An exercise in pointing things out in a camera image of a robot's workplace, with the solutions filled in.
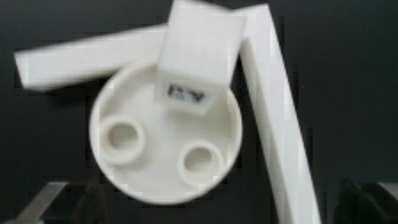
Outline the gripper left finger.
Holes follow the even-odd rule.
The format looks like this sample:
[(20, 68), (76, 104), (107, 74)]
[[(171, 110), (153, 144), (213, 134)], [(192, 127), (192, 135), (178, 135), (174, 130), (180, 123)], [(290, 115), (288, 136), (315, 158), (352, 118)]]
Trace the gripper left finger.
[(50, 182), (45, 185), (18, 217), (13, 220), (13, 224), (45, 224), (41, 216), (50, 208), (50, 205), (59, 197), (66, 186), (66, 182)]

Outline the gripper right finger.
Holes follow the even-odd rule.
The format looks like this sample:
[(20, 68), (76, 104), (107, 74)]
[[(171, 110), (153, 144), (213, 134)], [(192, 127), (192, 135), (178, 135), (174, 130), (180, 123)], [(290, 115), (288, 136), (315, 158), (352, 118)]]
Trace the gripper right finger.
[(341, 181), (336, 224), (398, 224), (398, 183)]

